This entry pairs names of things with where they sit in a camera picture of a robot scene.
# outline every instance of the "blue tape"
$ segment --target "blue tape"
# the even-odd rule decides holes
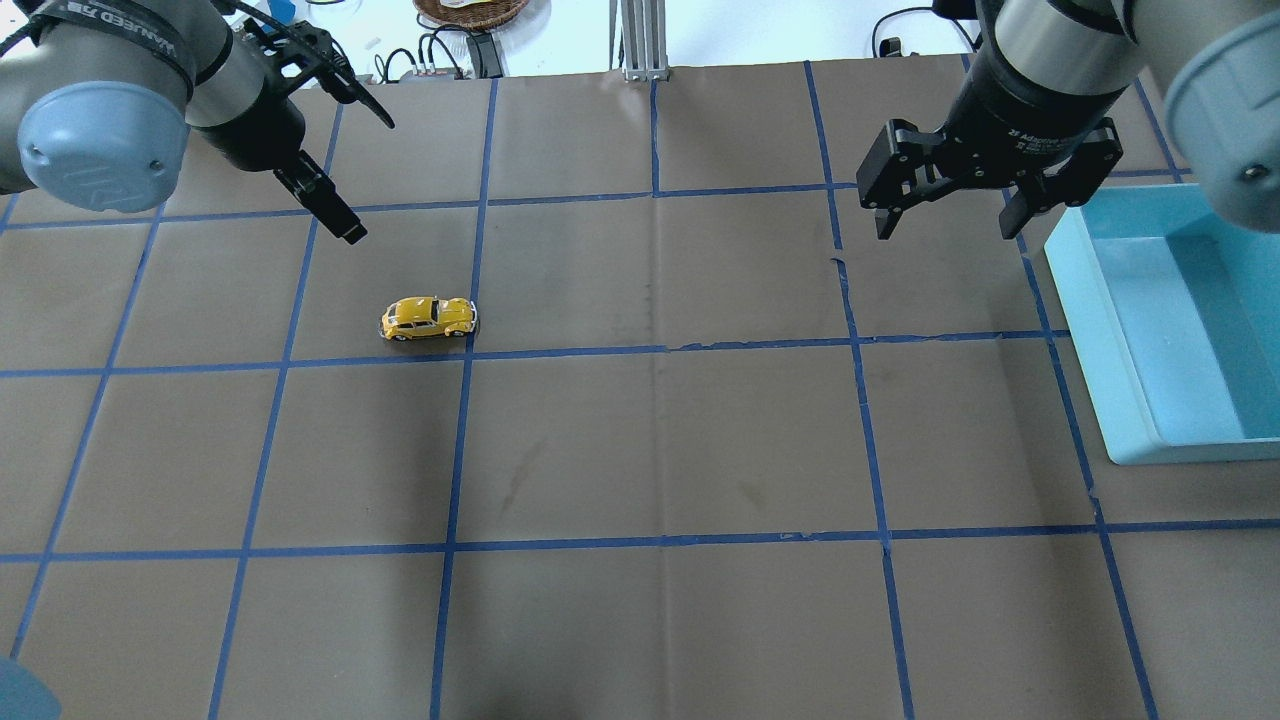
[[[105,368],[54,368],[49,370],[0,370],[3,378],[76,378],[106,374]]]
[[[1005,201],[1009,201],[1009,191],[1001,191]],[[1027,274],[1027,283],[1036,299],[1036,314],[1039,316],[1041,331],[1044,345],[1048,346],[1050,360],[1053,365],[1053,375],[1057,380],[1057,391],[1062,398],[1062,409],[1066,411],[1066,424],[1071,430],[1071,442],[1075,446],[1075,457],[1080,465],[1080,477],[1084,479],[1084,488],[1093,505],[1093,518],[1097,525],[1098,542],[1102,546],[1102,557],[1106,561],[1107,577],[1111,580],[1111,591],[1115,596],[1116,610],[1120,614],[1120,625],[1124,629],[1125,643],[1129,647],[1129,659],[1133,662],[1134,675],[1138,680],[1138,689],[1142,693],[1142,702],[1147,710],[1148,720],[1158,720],[1160,712],[1156,708],[1156,698],[1151,691],[1151,680],[1147,676],[1147,665],[1142,659],[1142,648],[1138,646],[1138,634],[1133,626],[1133,618],[1129,614],[1129,600],[1124,592],[1124,583],[1120,580],[1120,568],[1116,565],[1115,550],[1111,547],[1111,536],[1107,532],[1106,515],[1102,512],[1102,502],[1094,496],[1093,470],[1089,466],[1089,457],[1084,451],[1084,438],[1080,434],[1080,423],[1075,414],[1075,405],[1071,402],[1071,391],[1066,384],[1066,374],[1062,372],[1062,359],[1057,350],[1055,333],[1050,327],[1048,313],[1044,309],[1044,296],[1041,292],[1039,281],[1036,278],[1036,266],[1032,264],[1027,251],[1027,240],[1023,233],[1018,233],[1018,252],[1023,260],[1023,272]]]
[[[813,109],[813,124],[818,131],[818,155],[822,158],[822,178],[827,183],[827,213],[831,215],[831,232],[836,250],[844,250],[845,242],[840,234],[840,214],[836,211],[836,191],[832,186],[831,155],[827,152],[827,129],[822,123],[822,108],[818,105],[818,86],[813,79],[813,63],[804,61],[804,79],[809,86],[809,105]]]
[[[49,228],[96,228],[116,225],[150,225],[152,218],[102,218],[95,220],[51,220],[47,223],[10,223],[9,229],[14,231],[40,231]]]
[[[1134,78],[1133,87],[1138,91],[1138,99],[1142,101],[1142,109],[1147,113],[1147,120],[1151,122],[1151,129],[1156,133],[1156,142],[1160,143],[1160,151],[1165,155],[1165,163],[1169,164],[1169,174],[1174,176],[1174,182],[1183,182],[1183,173],[1178,169],[1178,163],[1174,161],[1174,154],[1169,150],[1169,142],[1165,140],[1165,132],[1160,129],[1160,119],[1156,117],[1156,110],[1151,105],[1151,99],[1147,97],[1147,88],[1142,86],[1142,78]]]
[[[1087,536],[1097,525],[1011,525],[1007,528],[936,528],[893,530],[893,539],[1024,538],[1042,536]]]
[[[635,200],[649,197],[652,192],[608,192],[600,195],[552,195],[547,197],[509,197],[506,200],[490,200],[489,206],[503,205],[553,205],[561,202],[608,202],[611,200]]]
[[[1165,520],[1155,523],[1108,523],[1111,533],[1181,533],[1204,530],[1276,530],[1280,518],[1248,518],[1239,520]]]
[[[1041,331],[995,331],[945,334],[882,334],[858,338],[860,345],[900,345],[910,342],[972,342],[982,340],[1042,340]]]
[[[662,193],[660,176],[658,174],[658,81],[649,81],[649,192],[658,197]]]
[[[239,551],[215,550],[108,550],[90,552],[55,552],[52,562],[132,562],[146,560],[234,560]]]
[[[191,373],[243,373],[279,370],[283,363],[210,363],[207,365],[154,365],[111,368],[113,375],[183,375]]]
[[[1156,534],[1185,532],[1221,530],[1276,530],[1280,518],[1252,518],[1239,520],[1166,520],[1149,523],[1108,524],[1112,534]],[[1051,536],[1089,536],[1097,534],[1096,524],[1085,525],[1009,525],[975,528],[910,528],[891,530],[895,541],[936,541],[968,538],[1018,538]],[[209,550],[128,550],[128,551],[87,551],[54,552],[51,562],[119,562],[151,560],[232,560],[247,555],[257,557],[365,557],[383,555],[443,555],[451,547],[454,552],[530,552],[543,550],[609,550],[627,547],[692,547],[708,544],[776,544],[788,542],[881,542],[879,530],[823,530],[814,533],[721,533],[721,534],[682,534],[682,536],[634,536],[634,537],[589,537],[589,538],[547,538],[512,541],[468,541],[404,544],[340,544],[340,546],[296,546],[296,547],[251,547],[209,548]],[[38,552],[17,552],[0,555],[0,565],[23,565],[40,562],[44,555]]]
[[[18,206],[18,197],[20,195],[14,195],[4,204],[4,211],[0,211],[0,234],[9,227],[9,220],[13,218],[13,209]]]
[[[301,208],[293,208],[289,210],[247,210],[243,213],[205,213],[200,215],[173,215],[166,217],[164,220],[168,223],[210,223],[220,220],[260,220],[266,218],[301,218],[308,217],[311,213]]]
[[[476,213],[476,241],[471,261],[471,297],[480,297],[480,264],[484,260],[484,229],[489,208],[489,172],[493,160],[494,117],[498,111],[498,81],[489,86],[489,113],[485,120],[484,155],[480,170],[480,208]],[[445,529],[444,568],[440,577],[440,600],[435,615],[435,652],[431,667],[431,701],[429,717],[440,717],[444,683],[444,643],[449,630],[449,600],[453,594],[453,564],[458,539],[458,507],[462,501],[462,460],[466,454],[467,415],[471,405],[471,375],[475,366],[475,334],[467,336],[466,360],[462,364],[462,391],[458,398],[458,427],[453,438],[453,475],[449,484],[449,520]]]
[[[9,208],[13,208],[13,201],[10,201]],[[115,366],[115,360],[120,355],[120,346],[124,343],[124,331],[129,324],[129,316],[133,314],[133,306],[138,300],[138,288],[142,287],[142,274],[146,273],[147,265],[151,261],[151,250],[155,247],[156,236],[160,232],[160,218],[164,217],[164,204],[161,202],[156,208],[155,215],[151,218],[151,229],[147,232],[146,245],[142,247],[142,255],[138,259],[138,268],[133,273],[133,284],[129,286],[128,299],[124,301],[124,309],[120,313],[120,322],[115,327],[115,337],[111,340],[111,350],[106,356],[106,365],[102,370],[102,377],[97,383],[97,391],[93,393],[93,402],[90,405],[88,418],[84,420],[84,429],[81,432],[79,443],[76,446],[76,457],[72,460],[72,469],[67,477],[67,486],[63,488],[61,500],[58,502],[58,511],[54,515],[54,523],[49,529],[49,539],[45,542],[45,551],[41,555],[40,568],[36,570],[36,579],[31,585],[31,593],[27,596],[27,605],[23,609],[22,620],[18,624],[18,632],[14,635],[13,646],[9,650],[9,659],[18,660],[22,655],[22,646],[27,639],[27,633],[31,630],[31,621],[36,614],[36,603],[40,601],[40,593],[45,585],[45,577],[49,574],[49,564],[54,555],[54,548],[58,546],[58,537],[61,534],[63,523],[67,520],[67,510],[70,507],[72,493],[76,489],[76,482],[79,479],[81,468],[84,465],[84,455],[88,451],[88,439],[93,434],[93,427],[97,423],[99,411],[102,409],[102,398],[106,395],[106,383],[110,380],[111,368]]]
[[[773,192],[814,192],[818,190],[829,190],[826,183],[808,183],[808,184],[768,184],[768,186],[754,186],[754,187],[710,187],[710,188],[695,188],[695,190],[663,190],[657,192],[654,197],[704,197],[713,195],[764,195]]]
[[[338,131],[342,127],[342,105],[334,110],[333,129],[329,135],[329,147],[325,154],[324,170],[328,173],[333,164],[333,155],[338,146]],[[271,447],[275,442],[275,428],[280,419],[280,405],[284,402],[284,386],[289,374],[289,356],[293,354],[293,341],[298,334],[298,316],[302,314],[302,297],[306,292],[307,275],[311,272],[311,258],[315,250],[316,232],[320,223],[312,218],[307,229],[307,245],[302,254],[302,266],[298,269],[298,281],[293,291],[293,310],[289,315],[289,332],[284,338],[284,350],[280,354],[279,374],[275,380],[275,393],[271,397],[271,413],[268,415],[266,432],[262,437],[262,452],[259,456],[257,474],[253,478],[253,493],[250,497],[248,516],[244,519],[244,536],[241,541],[238,561],[236,564],[236,579],[232,583],[232,597],[227,610],[227,625],[223,629],[223,642],[218,652],[218,669],[214,673],[214,688],[209,698],[209,720],[218,720],[218,712],[223,701],[223,684],[227,680],[227,662],[230,659],[232,642],[236,638],[236,623],[239,619],[239,603],[244,592],[244,575],[248,570],[248,551],[253,547],[253,532],[257,525],[257,514],[262,503],[262,488],[266,484],[266,470],[271,461]]]
[[[872,500],[876,503],[876,529],[878,533],[881,551],[883,553],[884,593],[888,603],[890,632],[893,635],[893,659],[897,665],[899,689],[902,694],[902,711],[908,720],[915,717],[915,705],[911,700],[911,680],[906,662],[906,641],[902,637],[902,618],[897,605],[897,582],[893,575],[892,541],[890,532],[888,514],[884,509],[884,489],[881,486],[879,457],[876,452],[876,433],[872,427],[872,409],[867,393],[867,374],[863,364],[863,350],[855,342],[858,334],[858,320],[854,318],[854,307],[850,300],[849,273],[845,261],[835,259],[836,273],[840,278],[840,296],[845,306],[845,322],[849,325],[850,348],[854,355],[854,379],[858,384],[858,411],[863,421],[863,442],[867,447],[867,465],[872,478]]]
[[[1053,337],[1070,337],[1069,331],[1053,331]],[[916,342],[972,342],[988,340],[1027,340],[1042,338],[1039,331],[995,331],[973,333],[945,333],[936,336],[869,336],[856,338],[859,345],[916,343]],[[417,363],[461,363],[467,357],[479,361],[492,360],[532,360],[545,357],[588,357],[602,355],[660,355],[671,352],[703,352],[716,350],[762,350],[783,347],[840,347],[849,345],[842,337],[818,337],[795,340],[749,340],[719,341],[712,343],[692,342],[677,347],[666,345],[618,345],[599,347],[548,347],[539,350],[490,350],[466,352],[431,352],[422,355],[370,355],[360,357],[312,357],[289,360],[288,363],[211,363],[201,365],[131,365],[124,368],[50,368],[0,370],[5,378],[55,378],[83,375],[166,375],[191,373],[237,373],[253,370],[278,370],[282,365],[294,368],[351,368],[360,365],[406,365]]]
[[[457,208],[475,208],[475,200],[439,200],[433,202],[389,202],[384,205],[356,205],[356,213],[392,213],[396,210],[452,210]]]
[[[311,360],[291,360],[289,368],[352,368],[357,365],[413,365],[419,363],[462,361],[462,352],[440,352],[433,355],[387,355],[369,357],[316,357]]]
[[[255,547],[250,557],[347,557],[378,555],[434,555],[447,550],[445,543],[408,544],[342,544],[315,547]]]

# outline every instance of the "light blue plastic bin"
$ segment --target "light blue plastic bin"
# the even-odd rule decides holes
[[[1280,457],[1280,236],[1194,184],[1114,187],[1046,252],[1111,460]]]

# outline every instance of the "yellow toy car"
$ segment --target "yellow toy car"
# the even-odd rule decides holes
[[[406,297],[383,314],[379,334],[396,341],[461,337],[474,332],[477,320],[476,304],[466,297]]]

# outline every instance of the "cable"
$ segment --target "cable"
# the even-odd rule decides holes
[[[404,56],[408,58],[408,64],[413,65],[413,72],[415,73],[417,72],[417,63],[413,61],[413,54],[410,53],[408,50],[404,50],[403,47],[397,47],[396,50],[392,50],[392,54],[388,55],[387,60],[383,61],[383,85],[399,82],[398,79],[392,79],[390,74],[392,74],[392,60],[394,60],[396,56],[399,55],[401,53],[403,53]],[[375,60],[374,68],[376,67],[378,63]]]
[[[893,10],[892,13],[890,13],[890,14],[882,17],[881,19],[876,20],[876,26],[872,27],[872,56],[873,58],[879,58],[881,56],[881,54],[879,54],[879,42],[878,42],[877,38],[879,37],[879,28],[881,28],[882,24],[884,24],[884,20],[888,20],[891,18],[896,18],[899,15],[905,15],[908,13],[920,13],[920,12],[932,13],[933,8],[929,8],[929,6],[902,8],[901,10]],[[969,45],[969,51],[973,53],[974,50],[977,50],[977,46],[975,46],[977,41],[973,37],[969,37],[969,33],[965,32],[964,26],[960,24],[960,20],[956,20],[956,19],[952,19],[952,18],[946,18],[946,19],[950,20],[951,24],[955,26],[956,31],[959,31],[960,35],[964,37],[965,42]]]
[[[27,24],[22,26],[17,31],[14,31],[13,35],[10,35],[9,37],[4,38],[3,42],[0,42],[0,56],[17,47],[19,42],[27,40],[28,37],[31,37],[32,42],[35,42],[35,37],[40,35],[40,29],[45,27],[46,23],[47,23],[46,18],[36,18],[32,20],[27,20]]]
[[[462,65],[460,65],[457,59],[453,58],[453,53],[449,51],[449,46],[445,45],[444,41],[440,40],[434,32],[431,33],[431,42],[426,46],[426,61],[435,65],[435,58],[431,56],[431,49],[436,42],[440,44],[440,47],[444,49],[444,54],[449,58],[449,61],[453,63],[453,70],[457,73],[457,78],[462,79]]]
[[[278,29],[279,32],[282,32],[285,37],[292,40],[298,46],[298,50],[301,50],[303,55],[307,55],[312,61],[320,63],[321,65],[328,65],[329,70],[333,73],[333,77],[339,78],[343,82],[343,86],[346,86],[347,90],[349,90],[352,95],[356,96],[356,100],[360,100],[360,102],[364,104],[366,108],[369,108],[369,110],[372,114],[378,115],[378,119],[381,120],[384,126],[387,126],[388,128],[396,127],[396,122],[392,120],[390,113],[387,111],[387,108],[383,108],[381,102],[379,102],[376,97],[370,95],[369,91],[360,85],[360,82],[355,81],[355,76],[351,74],[349,67],[346,70],[347,74],[343,74],[342,68],[335,65],[333,60],[330,60],[329,58],[321,55],[315,47],[311,46],[310,42],[307,42],[305,37],[298,35],[297,31],[294,31],[285,23],[282,23],[280,20],[273,18],[271,15],[264,13],[262,10],[253,8],[252,5],[247,5],[243,0],[225,0],[225,1],[232,6],[234,6],[237,10],[256,19],[257,22],[269,24],[275,29]]]

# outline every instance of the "wicker basket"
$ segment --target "wicker basket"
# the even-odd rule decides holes
[[[438,0],[413,0],[417,12],[436,24],[456,24],[467,29],[493,29],[525,9],[529,0],[493,0],[466,8],[445,8]]]

